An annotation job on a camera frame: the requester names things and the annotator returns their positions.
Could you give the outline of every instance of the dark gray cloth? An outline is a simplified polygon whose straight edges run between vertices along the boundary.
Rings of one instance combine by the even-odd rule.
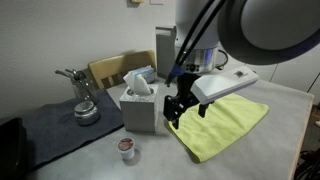
[[[59,104],[48,104],[34,114],[22,117],[27,130],[30,169],[35,169],[66,155],[123,127],[120,109],[105,90],[97,92],[100,119],[89,126],[79,126],[71,99]]]

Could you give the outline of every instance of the table surface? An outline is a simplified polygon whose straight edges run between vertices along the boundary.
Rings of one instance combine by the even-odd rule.
[[[108,92],[119,105],[125,84]],[[269,105],[268,114],[245,136],[213,158],[196,163],[188,150],[167,129],[163,116],[165,95],[176,86],[159,83],[160,106],[155,134],[132,133],[124,128],[30,173],[28,180],[157,180],[157,179],[291,179],[302,145],[313,95],[259,80],[238,91],[255,102]],[[135,157],[123,161],[118,141],[136,142]]]

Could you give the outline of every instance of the yellow microfiber cloth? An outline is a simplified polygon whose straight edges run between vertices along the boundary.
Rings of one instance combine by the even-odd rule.
[[[206,161],[245,135],[268,112],[269,107],[230,94],[210,104],[204,118],[199,106],[179,119],[179,129],[169,126],[199,162]]]

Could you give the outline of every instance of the tissue box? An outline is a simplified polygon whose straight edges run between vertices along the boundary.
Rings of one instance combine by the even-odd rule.
[[[142,67],[132,71],[134,75],[141,74],[141,76],[146,80],[146,82],[152,83],[156,78],[156,73],[151,66]]]
[[[158,85],[149,85],[152,94],[139,96],[128,87],[120,98],[127,131],[155,132],[158,119]]]

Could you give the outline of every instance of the white box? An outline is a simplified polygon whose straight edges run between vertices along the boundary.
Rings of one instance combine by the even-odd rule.
[[[149,84],[152,94],[139,96],[129,87],[120,97],[120,106],[127,131],[155,132],[158,119],[158,85]]]

